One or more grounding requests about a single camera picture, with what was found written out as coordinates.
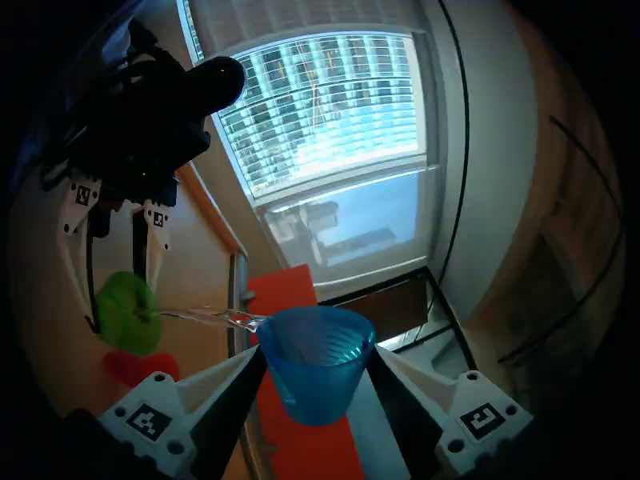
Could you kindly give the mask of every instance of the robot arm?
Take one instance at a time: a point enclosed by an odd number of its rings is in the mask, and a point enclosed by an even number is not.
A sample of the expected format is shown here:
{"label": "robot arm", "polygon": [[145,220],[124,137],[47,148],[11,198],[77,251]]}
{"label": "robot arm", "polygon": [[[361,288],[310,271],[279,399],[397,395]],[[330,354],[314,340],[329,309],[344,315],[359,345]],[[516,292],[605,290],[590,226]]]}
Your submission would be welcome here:
{"label": "robot arm", "polygon": [[[255,346],[180,382],[156,372],[99,421],[170,478],[221,478],[265,370]],[[477,371],[451,380],[381,347],[367,370],[414,478],[464,475],[532,420]]]}

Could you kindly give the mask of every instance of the red object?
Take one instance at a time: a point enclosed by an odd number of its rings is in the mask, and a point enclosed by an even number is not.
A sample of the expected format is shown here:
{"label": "red object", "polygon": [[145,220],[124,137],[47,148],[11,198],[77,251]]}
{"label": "red object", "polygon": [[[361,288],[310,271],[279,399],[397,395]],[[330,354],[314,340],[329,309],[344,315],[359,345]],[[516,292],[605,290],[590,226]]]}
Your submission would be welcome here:
{"label": "red object", "polygon": [[[248,290],[256,294],[249,303],[252,314],[272,315],[318,303],[307,265],[251,278]],[[251,344],[256,343],[258,337],[252,335]],[[258,391],[258,412],[265,440],[274,446],[270,459],[278,480],[364,479],[346,417],[322,427],[297,423],[285,412],[269,371]]]}
{"label": "red object", "polygon": [[104,356],[102,365],[113,380],[131,388],[153,372],[171,375],[176,382],[180,380],[178,363],[169,354],[139,357],[124,350],[114,350]]}

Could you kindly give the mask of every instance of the orange board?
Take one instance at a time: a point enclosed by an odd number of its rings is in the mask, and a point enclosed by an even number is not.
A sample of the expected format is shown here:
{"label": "orange board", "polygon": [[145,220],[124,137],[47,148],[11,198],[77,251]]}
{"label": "orange board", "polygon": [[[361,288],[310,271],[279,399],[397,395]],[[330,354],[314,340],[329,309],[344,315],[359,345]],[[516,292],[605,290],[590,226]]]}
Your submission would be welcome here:
{"label": "orange board", "polygon": [[[317,304],[307,265],[252,278],[248,290],[256,295],[249,303],[252,314]],[[258,338],[252,335],[251,342]],[[277,480],[364,479],[346,417],[322,427],[295,422],[286,414],[269,371],[258,391],[258,412],[265,440],[274,446],[270,460]]]}

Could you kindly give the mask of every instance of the blue plastic cup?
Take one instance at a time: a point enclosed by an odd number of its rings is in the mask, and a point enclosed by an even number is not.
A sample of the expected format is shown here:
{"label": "blue plastic cup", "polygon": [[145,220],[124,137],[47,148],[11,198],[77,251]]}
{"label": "blue plastic cup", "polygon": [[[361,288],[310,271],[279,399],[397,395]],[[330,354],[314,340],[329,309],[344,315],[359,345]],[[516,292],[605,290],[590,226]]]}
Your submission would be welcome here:
{"label": "blue plastic cup", "polygon": [[324,426],[351,403],[374,348],[369,320],[330,306],[284,310],[256,330],[286,412]]}

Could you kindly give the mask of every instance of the cable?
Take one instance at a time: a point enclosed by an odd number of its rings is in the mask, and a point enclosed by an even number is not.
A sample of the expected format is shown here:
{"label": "cable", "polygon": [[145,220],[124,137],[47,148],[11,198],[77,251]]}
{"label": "cable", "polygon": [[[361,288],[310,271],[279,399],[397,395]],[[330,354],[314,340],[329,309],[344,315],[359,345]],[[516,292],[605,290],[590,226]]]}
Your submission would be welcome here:
{"label": "cable", "polygon": [[527,350],[539,345],[540,343],[544,342],[554,332],[556,332],[556,331],[560,330],[561,328],[563,328],[564,325],[566,325],[576,315],[576,313],[582,308],[582,306],[584,306],[591,299],[591,297],[593,297],[595,291],[598,289],[598,287],[600,286],[600,284],[602,283],[602,281],[604,280],[606,275],[609,273],[609,270],[610,270],[611,266],[613,265],[613,262],[614,262],[614,260],[616,258],[616,255],[617,255],[619,247],[620,247],[620,243],[621,243],[622,238],[624,236],[625,223],[624,223],[624,214],[622,212],[622,208],[620,207],[620,205],[616,201],[616,198],[614,196],[614,192],[612,191],[606,176],[604,175],[602,170],[600,170],[600,167],[598,166],[598,162],[596,161],[594,156],[584,147],[584,145],[580,143],[580,141],[575,137],[575,135],[564,124],[562,124],[556,117],[554,117],[553,115],[550,115],[549,116],[549,121],[553,125],[556,125],[556,127],[559,128],[560,131],[563,132],[564,135],[581,152],[584,153],[589,165],[595,170],[596,174],[598,174],[598,177],[602,181],[602,184],[604,185],[607,194],[609,195],[612,203],[614,204],[614,207],[616,209],[616,213],[618,214],[618,220],[620,221],[620,228],[618,230],[618,235],[616,236],[615,242],[611,247],[611,252],[610,252],[609,257],[608,257],[608,259],[606,261],[606,264],[604,265],[604,267],[600,271],[600,274],[596,277],[593,285],[574,304],[574,306],[571,308],[571,310],[569,312],[567,312],[566,314],[564,314],[563,316],[561,316],[554,323],[552,323],[542,334],[540,334],[536,338],[530,338],[529,340],[524,341],[524,343],[521,344],[519,347],[513,349],[508,354],[502,356],[498,360],[498,363],[503,363],[503,362],[506,362],[508,360],[511,360],[513,357],[516,357],[516,356],[522,354],[523,352],[525,352],[525,351],[527,351]]}
{"label": "cable", "polygon": [[[440,275],[438,276],[438,284],[442,283],[442,279],[445,277],[446,268],[449,265],[449,259],[451,257],[451,252],[454,249],[454,242],[456,235],[458,234],[458,225],[460,223],[460,217],[462,216],[462,204],[464,203],[465,198],[465,188],[466,188],[466,175],[469,169],[469,138],[470,138],[470,125],[469,125],[469,87],[466,82],[466,71],[465,71],[465,63],[462,59],[462,48],[460,47],[460,41],[458,39],[458,32],[454,27],[454,22],[451,20],[451,16],[449,15],[449,11],[446,9],[444,1],[438,0],[440,4],[440,8],[445,15],[446,23],[449,26],[449,30],[451,31],[451,37],[453,37],[456,55],[458,56],[458,61],[460,62],[460,79],[462,81],[462,99],[464,101],[464,111],[465,111],[465,151],[464,157],[462,160],[462,180],[460,181],[460,195],[458,197],[458,209],[455,213],[454,220],[454,228],[451,231],[451,239],[449,240],[449,247],[446,250],[445,260],[442,263],[442,270],[440,270]],[[426,309],[426,315],[429,315],[431,312],[431,308],[434,306],[434,299],[431,299],[431,303],[429,307]]]}

